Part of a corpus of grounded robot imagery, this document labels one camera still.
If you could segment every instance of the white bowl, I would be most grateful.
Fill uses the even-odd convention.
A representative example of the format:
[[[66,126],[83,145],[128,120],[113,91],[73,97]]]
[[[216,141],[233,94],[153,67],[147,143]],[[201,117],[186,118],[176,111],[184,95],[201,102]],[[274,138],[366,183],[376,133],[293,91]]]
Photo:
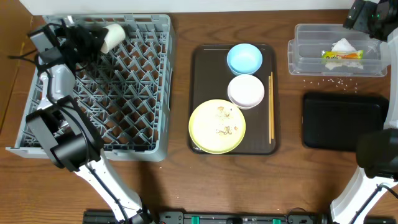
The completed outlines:
[[[253,75],[240,75],[228,85],[228,97],[242,110],[257,106],[264,98],[265,89],[260,79]]]
[[[254,45],[238,44],[229,50],[226,62],[234,75],[252,75],[261,67],[262,54]]]

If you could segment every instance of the brown cardboard box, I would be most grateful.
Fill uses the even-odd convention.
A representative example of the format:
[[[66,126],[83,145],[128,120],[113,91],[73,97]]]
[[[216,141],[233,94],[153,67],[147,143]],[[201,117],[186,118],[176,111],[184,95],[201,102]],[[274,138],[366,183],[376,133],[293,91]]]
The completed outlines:
[[[33,17],[17,0],[0,0],[0,130],[10,95],[21,66],[34,66],[10,60],[7,55],[20,55],[33,50],[26,34],[31,30]]]

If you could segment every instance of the black tray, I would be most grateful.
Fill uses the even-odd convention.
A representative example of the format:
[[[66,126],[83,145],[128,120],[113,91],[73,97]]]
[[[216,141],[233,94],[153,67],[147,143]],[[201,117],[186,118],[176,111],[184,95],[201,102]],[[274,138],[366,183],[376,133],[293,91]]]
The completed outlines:
[[[246,120],[246,133],[242,142],[229,155],[269,155],[277,150],[279,144],[279,108],[278,108],[278,78],[273,49],[266,44],[254,44],[262,53],[261,68],[254,74],[261,80],[266,94],[261,103],[250,110],[241,110]],[[203,102],[213,99],[228,100],[227,88],[229,82],[236,77],[226,63],[228,51],[234,45],[202,45],[196,49],[192,60],[190,110]],[[275,138],[269,144],[268,125],[268,76],[274,77],[274,123]],[[198,154],[208,154],[192,142],[188,133],[188,146]]]
[[[303,143],[354,152],[360,135],[383,130],[388,106],[383,97],[307,93],[303,99]]]

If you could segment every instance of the brown tray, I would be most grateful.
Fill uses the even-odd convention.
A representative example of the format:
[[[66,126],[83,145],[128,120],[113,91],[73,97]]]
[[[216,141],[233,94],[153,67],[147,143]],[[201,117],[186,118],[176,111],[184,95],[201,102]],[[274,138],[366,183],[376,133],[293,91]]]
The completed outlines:
[[[277,150],[280,139],[279,107],[278,107],[278,78],[276,74],[275,54],[272,47],[266,44],[254,44],[262,53],[262,65],[254,74],[261,80],[266,94],[261,103],[250,110],[241,110],[246,120],[246,133],[242,142],[229,155],[269,155]],[[190,109],[193,110],[205,101],[213,99],[228,100],[227,88],[235,77],[226,63],[228,51],[234,45],[202,45],[196,49],[192,60]],[[269,144],[268,122],[268,76],[273,72],[274,77],[274,122],[275,138]],[[208,154],[192,142],[188,133],[188,146],[197,154]]]

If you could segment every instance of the green clip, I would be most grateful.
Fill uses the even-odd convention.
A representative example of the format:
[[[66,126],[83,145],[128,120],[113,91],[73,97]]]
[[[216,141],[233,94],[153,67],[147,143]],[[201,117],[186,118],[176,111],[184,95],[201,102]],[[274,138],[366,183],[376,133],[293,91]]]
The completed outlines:
[[[200,224],[200,218],[199,217],[192,217],[191,218],[191,224]]]
[[[279,219],[273,219],[272,224],[281,224],[282,222]]]

